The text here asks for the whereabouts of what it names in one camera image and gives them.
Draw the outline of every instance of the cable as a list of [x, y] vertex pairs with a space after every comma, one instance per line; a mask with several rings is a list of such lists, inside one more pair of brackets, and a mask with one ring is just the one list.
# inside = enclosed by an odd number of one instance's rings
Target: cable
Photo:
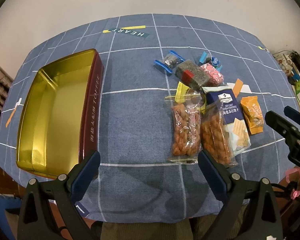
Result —
[[272, 54], [272, 55], [279, 54], [279, 53], [284, 52], [284, 51], [288, 51], [288, 52], [297, 54], [295, 51], [291, 51], [291, 50], [282, 50], [282, 51], [276, 52], [276, 53], [274, 53], [274, 54]]

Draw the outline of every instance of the table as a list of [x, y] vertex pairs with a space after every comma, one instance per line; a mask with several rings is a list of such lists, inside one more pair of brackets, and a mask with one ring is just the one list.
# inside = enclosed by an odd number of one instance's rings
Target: table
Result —
[[[111, 28], [145, 25], [121, 33]], [[149, 34], [146, 38], [140, 33]], [[285, 74], [254, 35], [208, 19], [168, 14], [129, 15], [91, 22], [43, 42], [26, 57], [10, 88], [0, 118], [0, 167], [26, 187], [34, 175], [16, 166], [16, 145], [23, 103], [36, 72], [45, 64], [74, 52], [96, 48], [105, 67], [99, 122], [101, 166], [78, 204], [81, 214], [109, 222], [166, 222], [217, 213], [217, 201], [198, 165], [168, 163], [171, 117], [164, 97], [175, 93], [178, 79], [154, 67], [173, 49], [198, 63], [206, 51], [222, 63], [225, 83], [241, 79], [238, 96], [258, 95], [263, 114], [280, 115], [297, 101]], [[20, 106], [7, 128], [15, 103]], [[264, 126], [250, 137], [251, 147], [236, 157], [231, 169], [245, 179], [267, 177], [279, 182], [294, 165], [283, 138]]]

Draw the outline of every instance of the yellow sticker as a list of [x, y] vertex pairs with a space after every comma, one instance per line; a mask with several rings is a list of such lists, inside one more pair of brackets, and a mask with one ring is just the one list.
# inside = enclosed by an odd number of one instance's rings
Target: yellow sticker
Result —
[[[120, 28], [120, 29], [132, 30], [132, 29], [144, 29], [144, 28], [146, 28], [145, 25], [139, 25], [139, 26], [123, 27], [123, 28]], [[102, 33], [110, 33], [110, 32], [111, 31], [109, 31], [109, 30], [102, 31]]]

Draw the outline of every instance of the blue gripper pad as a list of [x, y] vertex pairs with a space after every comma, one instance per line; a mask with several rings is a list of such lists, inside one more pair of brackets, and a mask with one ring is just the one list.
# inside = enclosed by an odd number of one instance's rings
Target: blue gripper pad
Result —
[[222, 164], [217, 163], [206, 150], [199, 153], [198, 165], [216, 199], [226, 203], [229, 199], [228, 191], [231, 189], [230, 173]]

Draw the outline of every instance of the orange package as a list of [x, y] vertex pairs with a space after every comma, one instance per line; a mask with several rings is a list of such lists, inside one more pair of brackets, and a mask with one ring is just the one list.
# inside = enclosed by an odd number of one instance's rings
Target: orange package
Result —
[[248, 127], [251, 134], [263, 132], [263, 116], [260, 105], [258, 103], [258, 97], [245, 97], [242, 98], [241, 106], [243, 109], [243, 115], [248, 123]]

